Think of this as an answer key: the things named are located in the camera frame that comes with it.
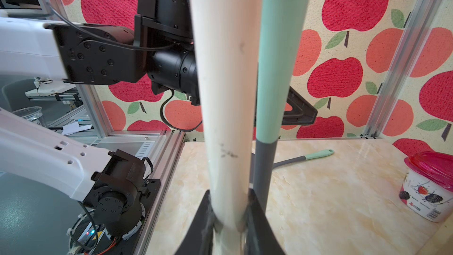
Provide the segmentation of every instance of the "fabric backdrop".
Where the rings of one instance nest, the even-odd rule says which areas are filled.
[[[354,137],[363,133],[415,2],[310,0],[291,85],[319,114],[311,126],[282,126],[281,139]],[[73,21],[133,29],[137,0],[63,3]],[[451,3],[444,7],[450,11],[439,15],[433,24],[420,62],[383,132],[405,153],[416,151],[419,142],[426,148],[452,153],[453,137],[442,139],[443,130],[451,127],[452,91],[439,86],[452,85],[449,18],[453,14]],[[96,90],[115,130],[168,129],[160,120],[159,109],[170,93],[153,95],[147,76],[137,84],[119,82],[96,86]],[[433,105],[431,101],[436,97],[438,102]],[[190,105],[182,93],[176,93],[164,112],[171,124],[181,128],[192,128],[202,119],[200,107]],[[203,127],[187,137],[190,141],[202,140]]]

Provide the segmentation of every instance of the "beige marble surface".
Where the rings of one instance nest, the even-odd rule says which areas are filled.
[[[288,255],[415,254],[439,228],[399,200],[405,155],[384,140],[280,141],[275,161],[323,149],[272,174],[266,216]],[[174,254],[208,188],[204,143],[185,143],[147,255]]]

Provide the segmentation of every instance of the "black cable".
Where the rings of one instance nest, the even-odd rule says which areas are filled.
[[[38,96],[45,98],[45,97],[50,97],[51,95],[54,95],[54,94],[61,94],[61,93],[51,93],[51,94],[48,94],[48,95],[40,95],[39,94],[39,87],[41,87],[41,83],[50,84],[52,81],[53,80],[39,81],[38,87],[36,88],[36,93],[38,94]]]
[[[147,161],[148,165],[150,166],[151,168],[151,172],[143,179],[143,183],[146,185],[148,184],[148,177],[150,177],[150,175],[153,173],[154,171],[154,166],[153,166],[153,163],[151,162],[150,158],[149,157],[144,157],[142,159],[143,162]]]
[[[170,124],[170,122],[168,122],[165,119],[165,116],[164,116],[164,105],[166,105],[167,102],[169,102],[174,96],[174,90],[170,89],[170,91],[171,91],[171,97],[169,97],[166,101],[164,101],[164,103],[160,106],[160,119],[162,119],[162,122],[165,123],[165,125],[167,125],[168,127],[173,128],[173,129],[176,129],[176,130],[179,130],[179,131],[182,131],[182,132],[192,132],[192,131],[194,131],[195,129],[197,129],[201,125],[203,120],[197,126],[195,126],[192,129],[181,129],[181,128],[174,127],[173,125]]]
[[[79,31],[81,33],[84,33],[84,34],[86,34],[86,35],[88,35],[90,37],[93,37],[94,39],[96,39],[98,41],[101,41],[101,42],[103,42],[105,44],[108,44],[108,45],[111,45],[111,46],[125,47],[125,48],[139,50],[139,51],[158,51],[158,50],[162,50],[162,49],[171,48],[172,46],[177,44],[177,43],[172,43],[170,45],[163,46],[163,47],[137,47],[137,46],[131,46],[131,45],[128,45],[128,44],[125,44],[125,43],[115,42],[115,41],[112,41],[112,40],[106,39],[104,37],[95,35],[92,32],[89,32],[87,30],[84,30],[84,29],[80,28],[79,26],[77,26],[76,24],[72,23],[70,20],[67,20],[65,17],[63,17],[61,14],[59,14],[52,6],[50,6],[50,5],[48,5],[48,6],[49,6],[50,10],[52,10],[52,14],[56,15],[63,22],[65,22],[66,24],[70,25],[71,27],[73,27],[77,31]]]
[[[93,217],[91,216],[91,214],[88,212],[87,208],[82,204],[81,201],[77,201],[77,203],[79,203],[79,205],[82,207],[83,211],[87,214],[87,217],[90,219],[91,221],[91,224],[93,226],[93,229],[94,229],[94,233],[96,234],[96,244],[93,246],[93,247],[88,247],[86,246],[86,244],[89,242],[87,241],[85,244],[82,244],[80,243],[80,241],[71,233],[69,232],[69,235],[71,236],[72,240],[77,244],[79,245],[80,247],[82,247],[83,249],[85,250],[93,250],[94,248],[96,248],[97,244],[98,244],[98,240],[99,240],[99,236],[97,235],[97,233],[99,232],[99,227],[98,229],[96,229],[96,224],[94,223],[94,219]]]

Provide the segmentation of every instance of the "plastic container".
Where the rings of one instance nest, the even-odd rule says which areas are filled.
[[[21,110],[13,111],[13,113],[23,119],[36,123],[37,125],[47,127],[44,117],[42,116],[42,107],[40,106],[30,106]]]
[[[422,217],[439,222],[453,212],[453,156],[421,152],[404,159],[409,167],[399,198]]]

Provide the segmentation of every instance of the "red plastic lid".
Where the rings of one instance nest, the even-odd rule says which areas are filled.
[[[453,156],[438,152],[420,152],[404,159],[416,173],[453,192]]]

